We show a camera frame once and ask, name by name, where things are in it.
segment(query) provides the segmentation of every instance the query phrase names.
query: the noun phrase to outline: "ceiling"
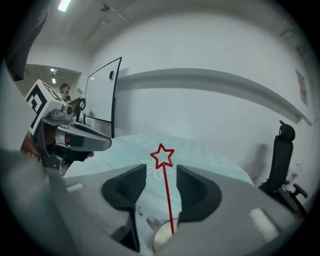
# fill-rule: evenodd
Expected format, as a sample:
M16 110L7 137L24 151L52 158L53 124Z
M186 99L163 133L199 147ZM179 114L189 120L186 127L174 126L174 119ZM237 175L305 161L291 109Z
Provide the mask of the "ceiling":
M55 69L57 72L53 74L51 69ZM37 79L45 82L55 91L59 91L60 86L64 83L68 84L71 88L75 86L78 82L79 75L79 73L67 69L27 64L24 69L24 79L16 82L16 85L24 96L27 95Z
M303 33L274 2L262 0L71 0L66 12L52 0L37 41L93 52L110 37L149 15L183 8L212 8L232 13L280 35L299 54L310 50ZM101 6L109 6L102 12Z

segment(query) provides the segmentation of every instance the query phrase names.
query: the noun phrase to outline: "whiteboard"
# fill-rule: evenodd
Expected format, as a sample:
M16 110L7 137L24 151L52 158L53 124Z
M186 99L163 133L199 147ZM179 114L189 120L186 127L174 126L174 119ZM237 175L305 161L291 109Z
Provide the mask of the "whiteboard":
M110 123L113 121L113 100L121 59L115 59L88 77L85 89L86 117Z

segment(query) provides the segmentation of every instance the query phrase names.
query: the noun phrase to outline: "chair headrest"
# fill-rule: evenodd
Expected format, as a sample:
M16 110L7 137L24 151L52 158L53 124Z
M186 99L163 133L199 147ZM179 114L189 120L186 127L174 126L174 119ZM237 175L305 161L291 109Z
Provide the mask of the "chair headrest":
M279 136L282 140L287 142L292 142L296 137L295 129L293 129L290 125L280 121L281 126L279 130Z

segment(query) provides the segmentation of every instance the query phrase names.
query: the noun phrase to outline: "person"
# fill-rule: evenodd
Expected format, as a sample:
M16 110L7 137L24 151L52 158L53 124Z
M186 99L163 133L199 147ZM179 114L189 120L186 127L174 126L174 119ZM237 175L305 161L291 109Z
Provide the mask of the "person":
M67 96L70 90L70 86L66 83L60 86L60 90L56 92L56 94L64 101L67 102Z

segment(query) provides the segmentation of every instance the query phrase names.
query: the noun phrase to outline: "red line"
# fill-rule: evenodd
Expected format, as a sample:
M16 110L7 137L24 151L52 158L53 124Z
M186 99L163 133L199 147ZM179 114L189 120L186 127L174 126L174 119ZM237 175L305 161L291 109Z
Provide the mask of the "red line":
M169 186L168 186L168 180L167 180L167 172L166 172L166 166L164 164L162 165L162 167L163 167L163 175L164 175L164 182L165 182L166 197L168 199L170 224L171 224L171 233L173 235L175 233L175 230L174 230L174 219L172 218L172 212L171 212L171 202L170 202Z

